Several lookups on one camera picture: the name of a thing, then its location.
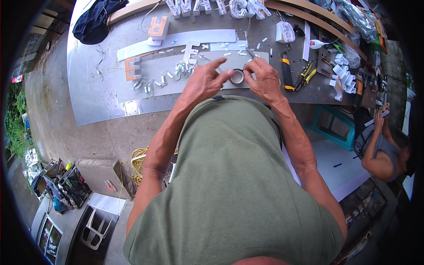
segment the curved wooden board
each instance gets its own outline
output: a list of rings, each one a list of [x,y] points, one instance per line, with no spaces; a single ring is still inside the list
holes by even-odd
[[[330,11],[328,11],[328,10],[326,10],[326,9],[316,5],[316,4],[313,4],[313,3],[308,2],[306,0],[276,0],[276,1],[284,2],[284,3],[288,3],[288,4],[292,4],[292,5],[296,5],[296,6],[300,6],[300,7],[309,9],[310,11],[313,11],[315,13],[320,14],[321,16],[328,18],[332,22],[336,23],[337,25],[340,25],[345,30],[354,34],[352,27],[348,23],[346,23],[343,19],[339,18],[335,14],[331,13]]]
[[[311,14],[308,14],[308,13],[306,13],[306,12],[300,10],[300,9],[297,9],[295,7],[276,3],[276,2],[273,2],[273,1],[266,1],[265,6],[268,7],[268,8],[275,9],[275,10],[280,10],[280,11],[283,11],[283,12],[290,13],[293,16],[303,18],[304,20],[310,21],[310,22],[320,26],[321,28],[323,28],[323,29],[327,30],[328,32],[334,34],[336,37],[338,37],[342,41],[344,41],[347,45],[352,47],[352,49],[354,49],[359,54],[359,56],[361,56],[362,59],[364,59],[365,61],[367,60],[367,56],[359,49],[358,46],[356,46],[351,40],[349,40],[343,33],[338,31],[337,29],[335,29],[330,24],[322,21],[321,19],[319,19],[319,18],[317,18],[317,17],[315,17]]]
[[[115,11],[112,13],[109,18],[107,19],[107,24],[111,25],[115,22],[118,22],[126,17],[129,17],[131,15],[134,15],[138,12],[141,12],[143,10],[146,10],[148,8],[153,7],[158,0],[141,0],[139,2],[135,2],[133,4],[127,5],[124,8],[121,8],[120,10]]]

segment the glue bottle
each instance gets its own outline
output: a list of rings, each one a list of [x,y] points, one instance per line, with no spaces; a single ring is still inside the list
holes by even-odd
[[[322,47],[322,46],[324,46],[324,45],[331,44],[331,43],[328,43],[328,42],[322,42],[322,41],[320,41],[319,39],[312,39],[312,40],[309,42],[309,47],[310,47],[311,49],[313,49],[313,50],[316,50],[316,49],[321,48],[321,47]]]

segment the teal plastic stool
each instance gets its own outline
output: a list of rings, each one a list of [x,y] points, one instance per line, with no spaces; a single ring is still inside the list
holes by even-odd
[[[318,119],[321,115],[321,112],[326,112],[331,115],[331,121],[328,128],[322,126],[319,126],[319,128],[317,127]],[[335,118],[337,118],[349,128],[347,138],[331,130]],[[328,105],[318,105],[317,112],[315,113],[315,119],[312,125],[306,125],[305,127],[319,135],[324,136],[328,140],[335,142],[336,144],[340,145],[349,152],[353,151],[353,145],[355,142],[355,123],[352,118],[350,118],[348,115],[344,114],[340,110],[336,109],[335,107]]]

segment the plastic chair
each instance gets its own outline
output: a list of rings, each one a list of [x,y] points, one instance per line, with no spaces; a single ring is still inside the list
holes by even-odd
[[[100,223],[98,230],[97,230],[97,229],[95,229],[95,228],[93,228],[93,219],[94,219],[94,215],[96,214],[96,210],[97,210],[97,209],[94,209],[94,210],[93,210],[93,212],[91,213],[90,218],[88,219],[88,222],[87,222],[87,224],[86,224],[85,226],[86,226],[87,228],[89,228],[91,231],[93,231],[94,233],[96,233],[99,237],[101,237],[101,238],[105,238],[105,237],[106,237],[106,235],[107,235],[107,232],[108,232],[108,230],[109,230],[110,224],[112,223],[112,219],[110,220],[110,222],[109,222],[109,224],[108,224],[108,226],[107,226],[106,230],[104,231],[104,233],[101,233],[101,231],[102,231],[102,229],[103,229],[103,226],[104,226],[104,224],[105,224],[105,220],[104,220],[104,219],[103,219],[103,220],[102,220],[102,222]]]
[[[86,231],[88,231],[88,236],[87,236],[87,239],[84,239],[84,233],[86,234]],[[93,245],[92,242],[95,238],[96,239],[98,238],[99,242]],[[91,248],[92,250],[98,250],[100,243],[102,243],[102,239],[103,239],[102,237],[99,237],[97,233],[95,233],[93,230],[89,228],[84,228],[80,236],[80,241],[87,247]]]
[[[321,115],[321,112],[326,112],[331,115],[331,121],[328,128],[325,128],[323,126],[319,126],[318,128],[317,123]],[[347,137],[343,137],[331,130],[335,118],[337,118],[339,121],[341,121],[344,125],[346,125],[349,128],[349,133]],[[353,146],[355,142],[355,123],[352,118],[350,118],[348,115],[344,114],[343,112],[339,111],[335,107],[328,106],[328,105],[318,105],[317,111],[315,113],[315,119],[312,125],[306,125],[305,127],[319,135],[324,136],[328,140],[340,145],[347,151],[349,152],[353,151]]]

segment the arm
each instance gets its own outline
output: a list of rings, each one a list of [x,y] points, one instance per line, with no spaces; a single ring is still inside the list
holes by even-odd
[[[377,113],[374,120],[374,132],[371,139],[369,140],[370,143],[367,147],[367,150],[365,151],[364,157],[362,158],[362,167],[365,168],[369,173],[375,175],[381,181],[389,181],[393,176],[392,162],[386,159],[373,158],[378,136],[384,128],[381,113]]]
[[[383,128],[381,133],[383,134],[384,138],[391,144],[393,144],[394,146],[396,146],[399,150],[399,146],[395,143],[395,141],[393,140],[393,137],[390,133],[389,130],[389,126],[388,126],[388,120],[390,117],[390,113],[388,115],[386,115],[386,117],[384,117],[384,123],[383,123]]]
[[[318,204],[330,211],[346,240],[347,225],[343,211],[318,172],[311,143],[290,108],[287,98],[281,93],[278,72],[264,59],[258,57],[249,62],[243,72],[251,90],[277,113],[286,141],[287,153],[299,176],[302,188],[312,195]],[[251,72],[256,74],[256,81]]]
[[[127,235],[150,201],[162,191],[162,179],[188,114],[197,104],[213,97],[223,83],[234,74],[233,70],[227,70],[221,74],[215,71],[225,61],[226,58],[219,58],[209,64],[196,67],[168,118],[150,142],[143,163],[143,178],[135,194],[134,206],[127,221]]]

